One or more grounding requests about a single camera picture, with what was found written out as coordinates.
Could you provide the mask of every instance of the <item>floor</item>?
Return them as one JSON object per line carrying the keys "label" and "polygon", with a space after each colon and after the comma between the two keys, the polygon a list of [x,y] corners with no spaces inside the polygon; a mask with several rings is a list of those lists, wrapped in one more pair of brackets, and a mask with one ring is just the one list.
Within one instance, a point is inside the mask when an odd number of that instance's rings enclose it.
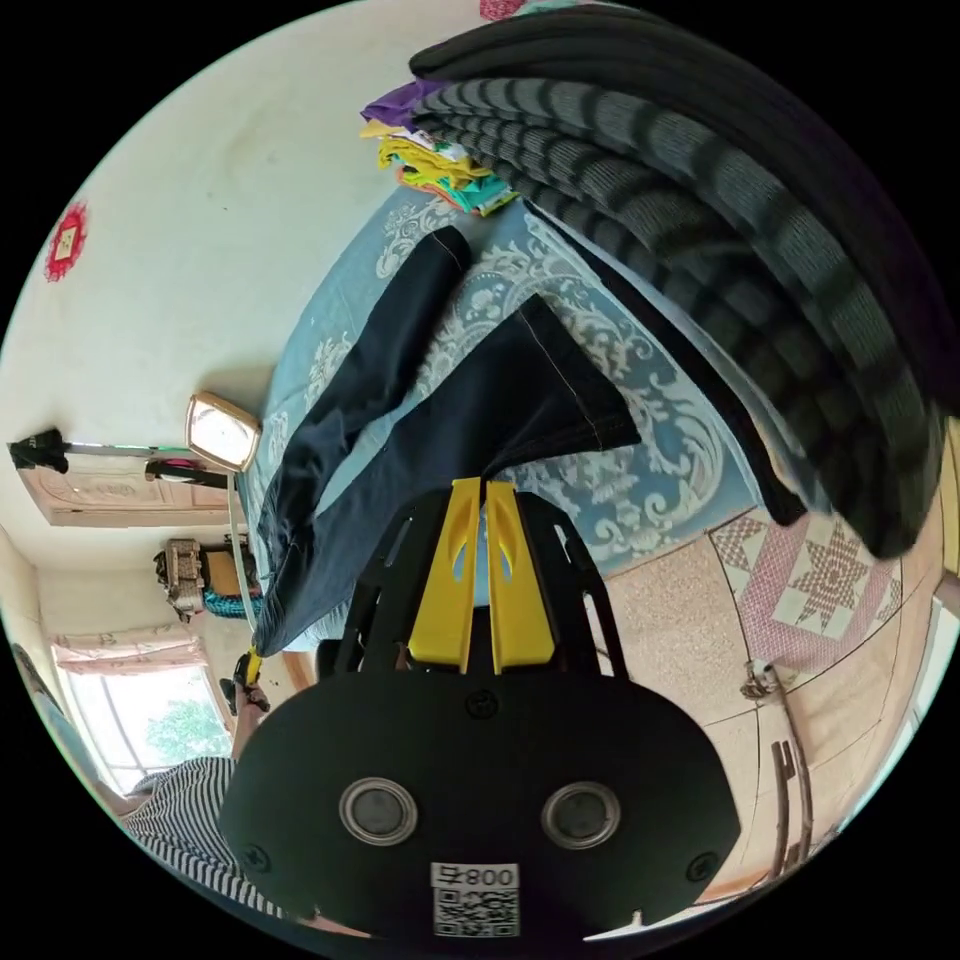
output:
{"label": "floor", "polygon": [[776,664],[788,690],[816,841],[895,735],[920,667],[943,532],[938,497],[914,550],[877,563],[840,521],[782,529],[755,510],[608,582],[633,678],[704,726],[730,778],[743,833],[706,898],[752,882],[773,858],[769,744],[787,737],[786,721],[778,706],[741,694],[746,661]]}

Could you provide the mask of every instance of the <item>blue bedsheet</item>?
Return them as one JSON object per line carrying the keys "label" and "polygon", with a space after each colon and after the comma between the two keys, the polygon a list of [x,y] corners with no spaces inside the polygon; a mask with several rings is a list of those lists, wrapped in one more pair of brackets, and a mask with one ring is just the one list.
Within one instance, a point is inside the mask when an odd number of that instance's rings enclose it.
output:
{"label": "blue bedsheet", "polygon": [[[425,234],[447,224],[470,241],[474,265],[439,322],[417,383],[397,410],[361,434],[325,491],[318,513],[364,468],[393,424],[534,293],[547,301],[620,389],[643,443],[539,461],[506,471],[499,479],[562,507],[608,576],[757,504],[752,477],[745,478],[738,466],[739,451],[712,406],[636,320],[592,282],[589,271],[549,226],[520,203],[482,220],[401,188],[330,270],[274,371],[261,415],[260,448],[240,482],[251,549],[265,587],[269,571],[256,528],[264,491],[287,441],[356,341],[400,263]],[[485,603],[485,549],[478,560],[477,602]],[[288,649],[308,650],[327,636],[339,635],[343,615],[340,609],[318,620]]]}

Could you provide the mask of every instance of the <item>screw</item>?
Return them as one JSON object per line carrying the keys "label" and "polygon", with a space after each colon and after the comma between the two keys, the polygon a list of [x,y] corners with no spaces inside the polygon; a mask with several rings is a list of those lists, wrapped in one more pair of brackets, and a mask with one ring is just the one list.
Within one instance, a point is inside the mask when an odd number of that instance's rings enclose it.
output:
{"label": "screw", "polygon": [[712,877],[720,866],[720,858],[715,853],[701,853],[694,857],[687,867],[687,879],[691,883],[703,883]]}
{"label": "screw", "polygon": [[489,720],[500,708],[497,698],[489,690],[477,690],[467,697],[467,713],[474,720]]}
{"label": "screw", "polygon": [[243,865],[253,873],[270,872],[270,858],[266,851],[256,844],[251,843],[244,847],[240,859],[243,861]]}

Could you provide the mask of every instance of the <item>wooden door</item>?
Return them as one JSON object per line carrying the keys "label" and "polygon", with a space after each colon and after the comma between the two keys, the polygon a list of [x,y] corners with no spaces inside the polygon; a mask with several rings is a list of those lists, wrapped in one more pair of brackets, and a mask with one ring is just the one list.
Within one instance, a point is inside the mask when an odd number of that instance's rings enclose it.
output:
{"label": "wooden door", "polygon": [[[54,527],[199,527],[230,522],[227,491],[147,480],[147,461],[70,454],[70,470],[20,470],[34,503]],[[234,501],[237,517],[243,512]]]}

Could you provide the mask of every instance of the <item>window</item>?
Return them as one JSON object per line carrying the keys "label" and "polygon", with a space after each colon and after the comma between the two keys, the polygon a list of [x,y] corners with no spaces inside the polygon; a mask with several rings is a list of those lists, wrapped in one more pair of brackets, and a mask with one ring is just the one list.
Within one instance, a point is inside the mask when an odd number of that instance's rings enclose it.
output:
{"label": "window", "polygon": [[64,676],[94,750],[121,793],[184,760],[230,753],[230,736],[200,667]]}

